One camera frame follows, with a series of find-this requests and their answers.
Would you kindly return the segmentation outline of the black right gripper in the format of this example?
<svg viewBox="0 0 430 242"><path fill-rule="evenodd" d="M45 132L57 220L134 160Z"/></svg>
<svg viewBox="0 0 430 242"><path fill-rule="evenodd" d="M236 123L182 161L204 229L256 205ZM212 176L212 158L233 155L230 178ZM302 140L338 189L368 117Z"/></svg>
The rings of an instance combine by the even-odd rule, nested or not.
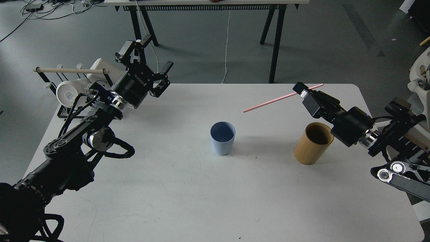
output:
<svg viewBox="0 0 430 242"><path fill-rule="evenodd" d="M360 108L353 106L346 111L337 98L322 91L311 91L302 82L297 82L292 89L303 98L302 104L312 117L323 118L333 125L332 135L347 147L360 141L374 125L370 115Z"/></svg>

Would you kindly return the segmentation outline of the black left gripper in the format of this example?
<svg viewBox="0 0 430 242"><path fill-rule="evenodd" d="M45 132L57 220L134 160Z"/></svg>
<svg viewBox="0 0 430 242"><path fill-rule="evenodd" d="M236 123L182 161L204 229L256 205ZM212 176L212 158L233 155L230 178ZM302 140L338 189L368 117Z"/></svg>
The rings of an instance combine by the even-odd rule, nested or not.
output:
<svg viewBox="0 0 430 242"><path fill-rule="evenodd" d="M115 61L124 65L125 71L110 91L133 109L137 109L147 95L159 98L171 83L167 74L173 62L167 61L159 73L154 73L146 63L144 50L151 41L150 34L142 40L127 40L115 53Z"/></svg>

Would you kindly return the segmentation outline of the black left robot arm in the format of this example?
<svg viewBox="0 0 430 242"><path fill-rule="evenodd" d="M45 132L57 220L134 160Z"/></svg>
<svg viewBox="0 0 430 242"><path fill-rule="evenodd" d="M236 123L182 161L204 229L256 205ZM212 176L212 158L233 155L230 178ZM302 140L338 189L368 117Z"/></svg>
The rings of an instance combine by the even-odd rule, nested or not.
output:
<svg viewBox="0 0 430 242"><path fill-rule="evenodd" d="M130 158L135 149L116 137L109 124L123 118L123 109L136 109L149 94L159 97L169 86L167 62L159 73L146 64L144 50L151 35L142 40L128 40L115 54L126 70L115 83L109 71L102 73L108 82L87 85L79 92L58 137L43 152L46 160L15 185L1 183L1 241L58 241L64 219L45 213L45 207L65 190L78 191L94 180L94 169L101 158Z"/></svg>

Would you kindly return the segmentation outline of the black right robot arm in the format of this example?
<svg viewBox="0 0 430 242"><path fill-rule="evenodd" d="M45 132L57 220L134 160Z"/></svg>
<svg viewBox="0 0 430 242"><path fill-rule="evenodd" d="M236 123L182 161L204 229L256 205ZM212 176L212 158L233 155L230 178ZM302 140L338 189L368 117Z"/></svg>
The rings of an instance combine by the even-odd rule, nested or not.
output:
<svg viewBox="0 0 430 242"><path fill-rule="evenodd" d="M297 82L293 90L303 98L313 118L323 118L333 125L332 135L347 147L361 144L370 156L383 155L386 164L373 167L373 177L421 200L430 200L429 152L405 136L425 116L413 114L410 103L394 98L385 108L390 122L379 132L373 130L377 119L358 107L346 111L336 98L302 82Z"/></svg>

